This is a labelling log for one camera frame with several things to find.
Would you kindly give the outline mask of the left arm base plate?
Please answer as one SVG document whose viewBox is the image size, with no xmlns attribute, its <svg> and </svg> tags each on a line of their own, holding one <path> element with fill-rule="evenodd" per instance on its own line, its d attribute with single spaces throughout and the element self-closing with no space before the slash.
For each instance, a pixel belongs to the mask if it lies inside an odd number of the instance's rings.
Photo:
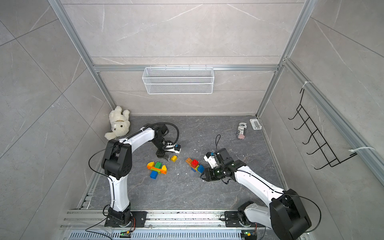
<svg viewBox="0 0 384 240">
<path fill-rule="evenodd" d="M 146 211 L 133 211 L 130 212 L 131 216 L 125 223 L 120 222 L 112 217 L 107 217 L 104 226 L 112 228 L 143 228 L 147 219 L 148 212 Z"/>
</svg>

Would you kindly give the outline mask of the orange 2x4 lego plate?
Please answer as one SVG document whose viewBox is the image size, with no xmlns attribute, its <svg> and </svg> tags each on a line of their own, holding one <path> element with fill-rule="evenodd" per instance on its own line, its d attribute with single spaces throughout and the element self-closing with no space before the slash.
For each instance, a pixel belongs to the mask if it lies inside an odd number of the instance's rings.
<svg viewBox="0 0 384 240">
<path fill-rule="evenodd" d="M 162 173 L 161 173 L 161 170 L 156 169 L 155 167 L 153 167 L 153 168 L 151 169 L 151 171 L 157 171 L 158 173 L 162 174 Z"/>
</svg>

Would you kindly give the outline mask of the dark green lego brick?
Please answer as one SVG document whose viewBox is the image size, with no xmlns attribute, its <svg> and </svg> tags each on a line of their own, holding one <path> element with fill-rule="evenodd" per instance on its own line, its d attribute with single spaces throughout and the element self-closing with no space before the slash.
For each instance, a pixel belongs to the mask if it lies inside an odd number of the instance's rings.
<svg viewBox="0 0 384 240">
<path fill-rule="evenodd" d="M 155 164 L 155 168 L 160 170 L 160 169 L 162 168 L 162 165 L 163 165 L 162 163 L 157 162 L 157 163 Z"/>
</svg>

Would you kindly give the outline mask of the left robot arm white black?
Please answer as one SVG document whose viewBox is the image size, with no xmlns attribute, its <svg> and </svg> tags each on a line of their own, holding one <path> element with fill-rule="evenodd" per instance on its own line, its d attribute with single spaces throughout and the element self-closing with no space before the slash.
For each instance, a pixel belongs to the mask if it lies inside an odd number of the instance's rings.
<svg viewBox="0 0 384 240">
<path fill-rule="evenodd" d="M 180 131 L 175 124 L 160 122 L 147 124 L 130 136 L 109 140 L 104 152 L 101 167 L 104 173 L 94 171 L 108 178 L 111 190 L 111 203 L 105 219 L 105 227 L 143 228 L 147 220 L 146 211 L 132 211 L 128 197 L 128 174 L 133 166 L 133 152 L 147 142 L 157 148 L 159 159 L 168 160 L 167 152 L 178 154 Z"/>
</svg>

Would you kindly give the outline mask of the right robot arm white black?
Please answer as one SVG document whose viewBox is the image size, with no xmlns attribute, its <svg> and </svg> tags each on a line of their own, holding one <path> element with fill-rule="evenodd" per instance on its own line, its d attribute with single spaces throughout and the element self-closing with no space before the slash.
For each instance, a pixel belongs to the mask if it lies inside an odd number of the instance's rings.
<svg viewBox="0 0 384 240">
<path fill-rule="evenodd" d="M 284 190 L 269 183 L 243 161 L 234 160 L 225 148 L 215 153 L 208 152 L 204 160 L 210 167 L 201 174 L 202 180 L 212 182 L 228 178 L 249 189 L 265 204 L 262 207 L 248 201 L 238 208 L 235 217 L 225 214 L 231 221 L 230 226 L 251 227 L 261 224 L 272 229 L 281 240 L 296 240 L 302 234 L 315 230 L 302 203 L 304 197 L 294 190 Z"/>
</svg>

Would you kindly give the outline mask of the red lego brick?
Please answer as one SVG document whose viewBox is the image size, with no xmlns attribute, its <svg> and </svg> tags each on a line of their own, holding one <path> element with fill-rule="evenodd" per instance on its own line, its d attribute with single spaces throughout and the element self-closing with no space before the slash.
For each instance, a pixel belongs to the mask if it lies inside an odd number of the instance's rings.
<svg viewBox="0 0 384 240">
<path fill-rule="evenodd" d="M 191 167 L 192 168 L 197 168 L 199 166 L 199 162 L 197 161 L 197 160 L 192 160 L 192 162 L 191 162 Z"/>
</svg>

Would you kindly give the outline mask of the small blue lego brick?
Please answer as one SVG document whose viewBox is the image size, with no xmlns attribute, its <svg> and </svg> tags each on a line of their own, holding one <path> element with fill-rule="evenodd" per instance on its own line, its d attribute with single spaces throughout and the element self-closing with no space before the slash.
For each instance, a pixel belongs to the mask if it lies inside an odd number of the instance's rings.
<svg viewBox="0 0 384 240">
<path fill-rule="evenodd" d="M 202 166 L 202 165 L 198 165 L 198 167 L 197 167 L 197 171 L 199 172 L 199 173 L 203 173 L 204 172 L 204 170 L 205 170 L 205 168 Z"/>
</svg>

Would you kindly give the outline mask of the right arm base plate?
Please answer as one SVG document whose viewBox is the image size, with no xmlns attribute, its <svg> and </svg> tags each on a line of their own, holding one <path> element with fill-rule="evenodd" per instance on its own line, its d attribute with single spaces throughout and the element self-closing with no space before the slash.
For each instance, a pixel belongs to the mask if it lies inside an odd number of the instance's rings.
<svg viewBox="0 0 384 240">
<path fill-rule="evenodd" d="M 219 220 L 224 222 L 227 228 L 264 227 L 264 225 L 259 223 L 251 223 L 245 214 L 239 213 L 238 211 L 225 211 L 224 214 L 221 214 Z"/>
</svg>

